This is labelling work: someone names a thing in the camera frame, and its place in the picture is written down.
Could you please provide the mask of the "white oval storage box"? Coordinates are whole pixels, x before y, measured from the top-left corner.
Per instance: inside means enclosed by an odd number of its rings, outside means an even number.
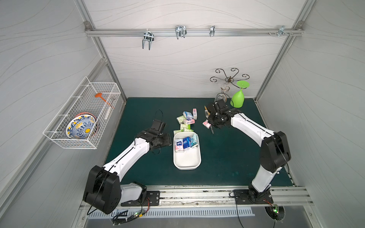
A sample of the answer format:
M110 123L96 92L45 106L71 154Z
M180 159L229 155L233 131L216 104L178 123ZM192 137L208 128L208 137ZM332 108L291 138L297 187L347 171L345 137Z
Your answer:
M193 134L197 134L195 132L181 132L174 135L174 152L173 152L173 160L176 168L182 171L195 170L201 164L201 152L200 152L200 142L198 139L198 146L195 148L185 149L184 152L176 153L175 152L175 139L184 139L186 137L190 137Z

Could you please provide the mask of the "teal cartoon tissue pack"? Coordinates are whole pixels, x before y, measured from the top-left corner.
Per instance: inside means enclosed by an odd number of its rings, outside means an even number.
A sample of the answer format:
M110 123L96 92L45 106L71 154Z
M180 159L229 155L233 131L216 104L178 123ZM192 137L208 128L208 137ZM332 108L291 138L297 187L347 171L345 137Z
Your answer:
M193 134L192 136L190 136L190 147L195 148L197 146L198 146L198 135Z

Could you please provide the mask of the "blue yellow patterned plate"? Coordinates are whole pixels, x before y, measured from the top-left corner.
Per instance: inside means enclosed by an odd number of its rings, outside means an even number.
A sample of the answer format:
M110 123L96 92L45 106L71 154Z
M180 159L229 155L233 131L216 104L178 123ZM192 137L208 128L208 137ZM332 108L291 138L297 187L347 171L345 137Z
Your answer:
M81 114L72 119L65 130L69 139L86 139L91 134L96 118L90 114Z

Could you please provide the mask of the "light blue tissue pack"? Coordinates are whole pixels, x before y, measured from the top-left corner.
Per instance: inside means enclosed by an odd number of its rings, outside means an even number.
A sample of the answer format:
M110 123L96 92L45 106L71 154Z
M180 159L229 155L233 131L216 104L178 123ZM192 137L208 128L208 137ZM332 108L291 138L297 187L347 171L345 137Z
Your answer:
M194 118L194 116L191 112L184 111L182 114L185 117L185 119L193 119Z

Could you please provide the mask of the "pink floral Tempo pack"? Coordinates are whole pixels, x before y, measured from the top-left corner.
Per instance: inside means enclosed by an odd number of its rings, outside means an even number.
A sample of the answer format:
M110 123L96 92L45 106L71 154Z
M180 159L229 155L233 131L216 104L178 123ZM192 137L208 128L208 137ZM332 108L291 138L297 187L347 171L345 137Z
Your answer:
M176 153L184 152L183 139L175 139L175 152Z

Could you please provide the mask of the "single metal hook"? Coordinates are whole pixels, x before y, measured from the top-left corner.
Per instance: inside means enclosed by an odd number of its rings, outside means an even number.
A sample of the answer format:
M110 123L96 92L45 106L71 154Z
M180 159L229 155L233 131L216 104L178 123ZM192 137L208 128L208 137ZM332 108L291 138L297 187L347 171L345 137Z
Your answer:
M214 37L214 35L215 35L215 26L214 25L212 25L210 27L210 33L209 33L209 35L210 35L210 37Z

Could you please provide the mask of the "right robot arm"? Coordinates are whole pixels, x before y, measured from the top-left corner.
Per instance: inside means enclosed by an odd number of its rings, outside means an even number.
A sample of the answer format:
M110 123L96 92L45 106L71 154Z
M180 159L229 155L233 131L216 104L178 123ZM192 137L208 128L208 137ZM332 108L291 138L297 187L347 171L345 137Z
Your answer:
M232 126L246 134L260 147L260 167L249 185L247 197L254 204L267 201L266 195L270 191L272 180L291 160L287 136L282 131L274 132L259 125L236 110L209 114L207 121L217 128Z

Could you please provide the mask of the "pink white tissue pack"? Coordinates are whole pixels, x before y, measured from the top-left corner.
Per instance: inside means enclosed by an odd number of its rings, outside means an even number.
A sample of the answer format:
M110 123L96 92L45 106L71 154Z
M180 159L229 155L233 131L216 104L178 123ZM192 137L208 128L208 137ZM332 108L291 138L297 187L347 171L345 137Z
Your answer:
M187 125L190 125L190 124L194 124L195 123L195 120L194 119L184 119L183 120L183 123L184 124L187 124Z

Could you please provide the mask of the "orange handled brush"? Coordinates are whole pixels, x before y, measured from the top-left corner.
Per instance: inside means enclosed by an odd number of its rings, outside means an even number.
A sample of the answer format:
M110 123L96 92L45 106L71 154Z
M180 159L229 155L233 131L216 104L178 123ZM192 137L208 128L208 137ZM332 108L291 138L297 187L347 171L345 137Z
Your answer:
M102 99L106 104L108 104L110 107L112 107L112 105L106 99L103 98L103 94L102 93L95 94L95 98Z

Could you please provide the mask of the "black metal glass rack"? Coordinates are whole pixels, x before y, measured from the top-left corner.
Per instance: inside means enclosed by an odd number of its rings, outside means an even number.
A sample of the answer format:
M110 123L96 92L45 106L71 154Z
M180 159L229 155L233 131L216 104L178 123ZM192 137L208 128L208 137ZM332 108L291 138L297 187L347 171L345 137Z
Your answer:
M226 92L225 92L225 94L226 94L226 96L227 96L227 100L229 100L229 103L230 103L230 105L231 105L231 98L232 97L230 97L229 95L228 95L228 92L230 91L230 89L231 89L231 86L233 86L233 87L235 87L235 88L238 88L238 86L237 86L237 82L238 81L240 81L240 80L245 80L245 81L247 81L248 82L248 80L250 79L250 75L248 75L248 74L242 74L241 75L241 77L242 77L242 79L238 79L238 80L236 80L235 79L235 77L236 76L238 76L238 74L239 74L239 72L240 72L240 70L239 69L237 69L237 68L235 68L235 67L233 67L233 68L231 68L231 72L232 73L234 73L234 75L233 76L228 76L227 74L226 74L226 72L225 72L225 70L224 69L222 69L222 68L218 68L218 69L216 69L215 70L215 73L217 73L217 74L223 74L224 75L224 77L223 78L220 78L220 77L217 77L217 76L213 76L213 77L210 77L210 82L212 82L212 83L217 83L218 81L222 81L223 82L223 84L221 85L221 86L226 86L227 87L227 89L226 89Z

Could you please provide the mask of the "wooden knife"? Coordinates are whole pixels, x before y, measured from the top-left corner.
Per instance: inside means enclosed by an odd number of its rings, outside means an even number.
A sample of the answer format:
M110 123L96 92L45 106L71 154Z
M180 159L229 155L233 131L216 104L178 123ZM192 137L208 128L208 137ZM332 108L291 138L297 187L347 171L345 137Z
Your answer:
M210 113L209 113L209 111L208 111L208 109L207 109L206 106L204 107L204 113L205 113L205 116L206 117L208 117L210 115Z

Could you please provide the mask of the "dark blue Tempo tissue pack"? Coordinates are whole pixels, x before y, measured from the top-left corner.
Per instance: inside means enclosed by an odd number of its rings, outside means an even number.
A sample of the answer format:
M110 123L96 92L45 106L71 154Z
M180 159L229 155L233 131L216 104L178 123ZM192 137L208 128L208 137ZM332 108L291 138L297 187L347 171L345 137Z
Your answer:
M183 144L183 149L188 149L191 147L191 138L190 137L186 137L183 139L182 141L182 144Z

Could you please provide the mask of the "pink Tempo tissue pack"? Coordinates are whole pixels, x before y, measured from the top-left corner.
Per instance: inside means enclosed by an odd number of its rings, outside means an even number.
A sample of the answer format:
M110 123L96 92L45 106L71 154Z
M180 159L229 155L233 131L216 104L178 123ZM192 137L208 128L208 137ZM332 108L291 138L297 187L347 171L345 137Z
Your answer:
M202 123L207 129L211 128L211 124L208 122L208 120L204 121Z

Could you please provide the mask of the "green white tissue pack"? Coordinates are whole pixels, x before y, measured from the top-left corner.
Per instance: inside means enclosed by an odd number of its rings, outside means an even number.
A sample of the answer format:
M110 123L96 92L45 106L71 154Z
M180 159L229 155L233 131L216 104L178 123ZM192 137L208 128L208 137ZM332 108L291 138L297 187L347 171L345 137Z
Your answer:
M176 135L177 133L181 133L181 132L184 132L184 129L174 130L174 135Z

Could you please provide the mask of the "green plastic wine glass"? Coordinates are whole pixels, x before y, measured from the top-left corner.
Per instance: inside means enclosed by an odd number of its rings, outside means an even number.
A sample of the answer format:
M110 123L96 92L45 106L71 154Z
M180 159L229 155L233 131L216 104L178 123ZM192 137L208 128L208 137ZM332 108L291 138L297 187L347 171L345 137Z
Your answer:
M237 82L237 86L239 88L239 91L235 93L231 98L231 106L233 106L234 108L241 108L245 99L243 89L248 88L250 84L245 80L240 80Z

